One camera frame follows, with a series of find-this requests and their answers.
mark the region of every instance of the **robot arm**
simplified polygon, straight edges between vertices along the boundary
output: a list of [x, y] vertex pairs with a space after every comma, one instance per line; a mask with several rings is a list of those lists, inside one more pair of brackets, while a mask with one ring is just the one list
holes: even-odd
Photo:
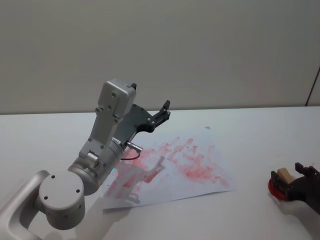
[[40, 240], [28, 227], [38, 211], [50, 225], [67, 230], [85, 215], [85, 196], [95, 193], [122, 159], [139, 132], [153, 132], [170, 117], [166, 101], [154, 116], [133, 104], [137, 85], [113, 79], [103, 85], [91, 134], [68, 171], [40, 171], [0, 210], [0, 236], [8, 240]]

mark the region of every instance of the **white paper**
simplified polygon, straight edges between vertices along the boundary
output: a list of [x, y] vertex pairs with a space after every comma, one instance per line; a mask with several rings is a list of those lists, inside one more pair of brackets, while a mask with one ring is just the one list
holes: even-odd
[[[122, 160], [103, 183], [103, 208], [136, 207], [232, 191], [228, 171], [211, 130], [136, 136], [136, 160]], [[137, 156], [129, 150], [124, 158]]]

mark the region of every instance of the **table surface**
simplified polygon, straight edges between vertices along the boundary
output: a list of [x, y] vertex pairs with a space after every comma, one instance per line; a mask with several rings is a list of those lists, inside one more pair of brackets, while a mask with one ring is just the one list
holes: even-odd
[[[37, 171], [67, 169], [94, 120], [94, 113], [0, 115], [0, 207]], [[267, 188], [272, 170], [298, 177], [295, 162], [320, 168], [319, 123], [320, 107], [172, 111], [153, 134], [210, 126], [236, 191], [113, 211], [103, 211], [98, 191], [74, 229], [54, 229], [42, 213], [29, 229], [45, 240], [320, 238], [317, 214], [301, 202], [276, 204]]]

